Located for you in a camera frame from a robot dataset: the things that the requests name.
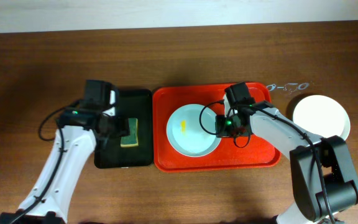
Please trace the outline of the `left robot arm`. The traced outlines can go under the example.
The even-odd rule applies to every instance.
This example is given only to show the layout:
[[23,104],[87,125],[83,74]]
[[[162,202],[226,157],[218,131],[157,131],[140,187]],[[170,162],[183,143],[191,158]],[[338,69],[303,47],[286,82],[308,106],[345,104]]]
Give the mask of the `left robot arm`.
[[0,223],[66,223],[72,195],[89,156],[111,138],[129,135],[119,116],[119,90],[111,83],[87,80],[85,94],[55,111],[57,130],[50,155],[28,196]]

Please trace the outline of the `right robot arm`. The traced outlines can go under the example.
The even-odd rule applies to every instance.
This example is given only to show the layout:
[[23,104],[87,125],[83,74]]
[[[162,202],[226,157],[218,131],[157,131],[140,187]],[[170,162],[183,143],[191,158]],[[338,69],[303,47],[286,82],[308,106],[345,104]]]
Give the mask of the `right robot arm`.
[[358,204],[358,175],[343,138],[309,132],[268,101],[256,102],[245,83],[224,91],[228,108],[216,118],[216,136],[257,136],[290,161],[294,202],[272,223],[338,223],[334,215]]

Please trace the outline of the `light blue plate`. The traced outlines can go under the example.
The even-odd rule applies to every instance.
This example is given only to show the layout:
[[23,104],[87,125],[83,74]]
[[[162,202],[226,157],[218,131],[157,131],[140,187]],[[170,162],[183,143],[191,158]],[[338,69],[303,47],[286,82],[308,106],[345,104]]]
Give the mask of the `light blue plate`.
[[203,157],[220,144],[216,137],[216,113],[199,104],[189,104],[175,110],[167,121],[166,133],[171,146],[187,157]]

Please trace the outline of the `red plastic tray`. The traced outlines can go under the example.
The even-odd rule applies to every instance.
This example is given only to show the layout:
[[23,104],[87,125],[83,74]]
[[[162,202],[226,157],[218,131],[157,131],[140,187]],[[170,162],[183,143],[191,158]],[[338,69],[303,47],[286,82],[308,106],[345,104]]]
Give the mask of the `red plastic tray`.
[[242,169],[270,167],[278,163],[281,153],[267,141],[251,136],[223,138],[219,146],[203,157],[188,157],[177,152],[167,138],[167,122],[172,113],[187,104],[207,105],[223,99],[230,84],[172,86],[159,88],[152,97],[154,163],[164,172]]

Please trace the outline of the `black plastic tray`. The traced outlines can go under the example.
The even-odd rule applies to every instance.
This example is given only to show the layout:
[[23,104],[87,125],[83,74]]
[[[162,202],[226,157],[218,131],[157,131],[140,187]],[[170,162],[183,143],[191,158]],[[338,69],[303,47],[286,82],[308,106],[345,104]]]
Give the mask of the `black plastic tray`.
[[138,145],[121,146],[121,139],[109,136],[96,148],[94,165],[99,169],[148,166],[153,163],[152,92],[148,89],[119,90],[117,113],[138,120]]

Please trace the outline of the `green yellow sponge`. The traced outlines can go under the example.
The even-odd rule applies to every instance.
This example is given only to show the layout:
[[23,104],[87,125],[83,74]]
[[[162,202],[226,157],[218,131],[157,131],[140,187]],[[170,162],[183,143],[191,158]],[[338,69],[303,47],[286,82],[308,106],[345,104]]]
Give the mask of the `green yellow sponge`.
[[138,119],[129,118],[129,135],[121,138],[121,147],[137,147],[139,145],[138,140]]

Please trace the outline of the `white plate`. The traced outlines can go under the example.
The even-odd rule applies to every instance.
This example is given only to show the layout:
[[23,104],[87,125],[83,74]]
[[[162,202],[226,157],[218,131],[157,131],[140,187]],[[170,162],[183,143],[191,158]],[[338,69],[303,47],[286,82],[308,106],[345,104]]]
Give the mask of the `white plate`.
[[292,120],[324,138],[339,136],[346,140],[351,131],[347,111],[336,100],[324,95],[310,95],[300,100],[293,109]]

